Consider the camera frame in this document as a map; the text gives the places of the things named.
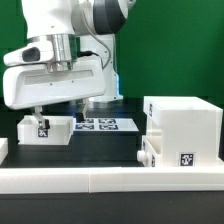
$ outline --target green wall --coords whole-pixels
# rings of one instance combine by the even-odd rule
[[[20,0],[0,2],[2,56],[26,43]],[[224,106],[224,1],[137,0],[117,35],[121,93],[199,96]]]

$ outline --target white box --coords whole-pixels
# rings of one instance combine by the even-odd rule
[[[73,117],[44,116],[49,120],[50,129],[39,129],[33,116],[25,116],[17,125],[19,144],[24,145],[68,145],[73,134]]]
[[[8,140],[7,138],[0,138],[0,164],[2,164],[7,155],[8,155]]]
[[[144,112],[145,166],[218,165],[222,109],[196,97],[145,97]]]

